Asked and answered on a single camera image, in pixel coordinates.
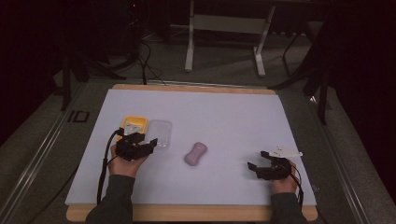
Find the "person's left hand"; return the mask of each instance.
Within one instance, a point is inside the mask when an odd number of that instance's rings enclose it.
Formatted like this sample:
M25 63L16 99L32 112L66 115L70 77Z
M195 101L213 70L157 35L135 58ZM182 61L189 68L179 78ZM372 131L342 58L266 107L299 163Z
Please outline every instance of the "person's left hand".
M116 146L111 147L111 157L116 157ZM148 158L143 157L134 161L126 161L121 157L114 158L109 165L108 170L111 175L127 175L130 177L135 178L137 174L137 170L139 169L140 165Z

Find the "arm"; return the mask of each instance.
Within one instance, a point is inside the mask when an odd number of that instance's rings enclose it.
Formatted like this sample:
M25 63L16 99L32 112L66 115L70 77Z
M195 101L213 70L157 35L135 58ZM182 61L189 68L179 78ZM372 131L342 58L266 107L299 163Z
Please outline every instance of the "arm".
M295 164L293 162L290 163L292 165L291 172L294 175ZM295 195L297 184L290 175L282 180L272 180L272 188L274 193L271 197L273 208L272 224L308 223Z
M85 223L132 223L131 196L134 178L126 175L111 175L106 196L88 214Z
M116 157L116 147L111 147L111 155ZM88 214L85 223L133 223L131 196L137 170L147 157L135 161L126 161L116 157L108 165L110 177L106 196L102 202Z

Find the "dark background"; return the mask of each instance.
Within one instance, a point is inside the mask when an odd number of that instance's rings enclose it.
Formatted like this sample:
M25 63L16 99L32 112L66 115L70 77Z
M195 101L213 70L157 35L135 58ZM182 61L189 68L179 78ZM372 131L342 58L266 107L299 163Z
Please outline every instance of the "dark background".
M248 4L227 7L221 1L196 1L197 12L264 18L263 9ZM126 1L1 1L0 2L0 144L57 90L52 77L62 68L67 49L107 62L108 55L131 57L138 51L139 28L149 26L164 39L169 24L188 24L189 1L136 1L131 14ZM331 73L341 104L361 137L389 194L396 201L396 130L393 92L396 3L358 1L359 11L345 17L340 35L353 38ZM284 5L276 9L271 31L291 35L306 20L323 20L328 8ZM136 20L135 33L129 22Z

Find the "clear plastic container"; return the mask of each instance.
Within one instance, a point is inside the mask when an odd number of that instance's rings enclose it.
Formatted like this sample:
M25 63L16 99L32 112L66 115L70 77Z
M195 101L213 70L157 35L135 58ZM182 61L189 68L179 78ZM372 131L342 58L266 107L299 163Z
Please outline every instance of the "clear plastic container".
M172 123L169 120L153 119L148 123L145 142L158 138L156 148L169 148Z

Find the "person's right hand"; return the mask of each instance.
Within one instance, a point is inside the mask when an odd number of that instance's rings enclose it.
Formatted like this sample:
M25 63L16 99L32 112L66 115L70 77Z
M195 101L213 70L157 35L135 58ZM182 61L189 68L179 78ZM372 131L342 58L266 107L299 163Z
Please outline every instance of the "person's right hand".
M295 174L295 166L292 161L289 161L291 164L291 173ZM289 175L285 179L281 180L272 180L272 190L274 194L278 193L295 193L297 190L297 183L294 179Z
M111 147L111 156L112 158L116 157L116 146ZM140 165L148 158L143 157L134 161L126 161L121 157L114 158L108 165L108 170L111 175L128 175L130 177L135 178L137 174L137 170Z

